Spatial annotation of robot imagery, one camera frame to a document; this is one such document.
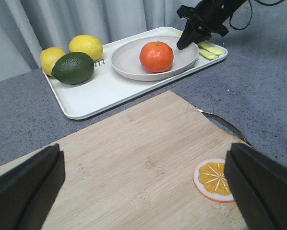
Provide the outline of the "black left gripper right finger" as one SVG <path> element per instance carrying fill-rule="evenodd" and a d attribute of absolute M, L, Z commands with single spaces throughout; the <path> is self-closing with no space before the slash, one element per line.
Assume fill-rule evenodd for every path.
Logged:
<path fill-rule="evenodd" d="M 225 159 L 225 177 L 251 230 L 287 230 L 287 168 L 242 143 Z"/>

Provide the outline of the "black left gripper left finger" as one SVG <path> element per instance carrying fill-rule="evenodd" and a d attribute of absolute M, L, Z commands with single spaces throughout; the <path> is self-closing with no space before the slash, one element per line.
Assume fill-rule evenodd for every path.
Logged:
<path fill-rule="evenodd" d="M 65 177 L 58 144 L 0 175 L 0 230 L 41 229 Z"/>

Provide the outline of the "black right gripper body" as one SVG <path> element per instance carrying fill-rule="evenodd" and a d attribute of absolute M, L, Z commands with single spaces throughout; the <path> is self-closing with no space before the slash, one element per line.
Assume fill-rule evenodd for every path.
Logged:
<path fill-rule="evenodd" d="M 228 29 L 223 23 L 244 2 L 243 0 L 202 0 L 196 7 L 180 6 L 177 14 L 180 18 L 192 21 L 210 33 L 225 36 L 228 33 Z"/>

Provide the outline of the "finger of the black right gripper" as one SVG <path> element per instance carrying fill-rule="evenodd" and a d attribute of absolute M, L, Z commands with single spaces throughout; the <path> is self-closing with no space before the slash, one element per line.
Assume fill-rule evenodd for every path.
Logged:
<path fill-rule="evenodd" d="M 183 33 L 177 42 L 179 50 L 183 50 L 191 43 L 199 43 L 212 37 L 209 31 L 202 29 L 192 21 L 187 21 Z"/>

